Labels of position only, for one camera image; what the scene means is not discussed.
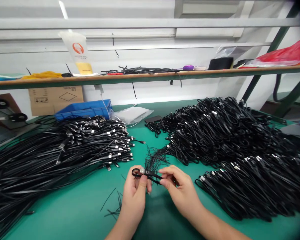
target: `hand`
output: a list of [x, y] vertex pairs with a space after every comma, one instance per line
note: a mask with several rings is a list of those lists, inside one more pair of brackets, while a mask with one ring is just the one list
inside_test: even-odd
[[174, 165], [160, 169], [159, 173], [163, 177], [160, 184], [169, 191], [179, 212], [190, 221], [203, 208], [190, 176]]
[[150, 194], [152, 191], [151, 180], [147, 176], [142, 175], [141, 178], [136, 178], [132, 175], [134, 168], [141, 168], [141, 165], [130, 168], [126, 182], [124, 184], [122, 207], [119, 219], [123, 219], [129, 227], [137, 229], [146, 205], [146, 190]]

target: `purple object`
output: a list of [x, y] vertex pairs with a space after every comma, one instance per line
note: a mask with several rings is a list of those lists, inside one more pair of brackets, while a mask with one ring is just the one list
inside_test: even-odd
[[194, 69], [194, 66], [193, 65], [185, 65], [183, 67], [183, 70], [185, 71], [192, 71]]

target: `red plastic bag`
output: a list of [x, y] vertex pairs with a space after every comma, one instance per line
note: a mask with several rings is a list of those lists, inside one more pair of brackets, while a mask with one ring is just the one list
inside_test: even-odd
[[266, 53], [247, 62], [247, 67], [274, 67], [300, 65], [300, 40], [290, 47]]

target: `yellow cloth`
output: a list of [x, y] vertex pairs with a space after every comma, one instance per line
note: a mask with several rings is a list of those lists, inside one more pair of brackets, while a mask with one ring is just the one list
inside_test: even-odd
[[21, 79], [60, 78], [60, 77], [62, 77], [61, 73], [47, 71], [42, 73], [33, 73], [29, 76], [23, 76]]

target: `forearm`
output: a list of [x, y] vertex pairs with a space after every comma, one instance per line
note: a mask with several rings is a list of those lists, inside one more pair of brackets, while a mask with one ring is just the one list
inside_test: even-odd
[[106, 240], [131, 240], [136, 227], [132, 226], [127, 220], [124, 219], [124, 216], [119, 215], [119, 218], [114, 225], [111, 232], [105, 238]]
[[212, 214], [204, 206], [196, 211], [189, 222], [197, 229], [197, 231], [207, 240], [248, 240], [246, 235], [231, 227], [220, 218]]

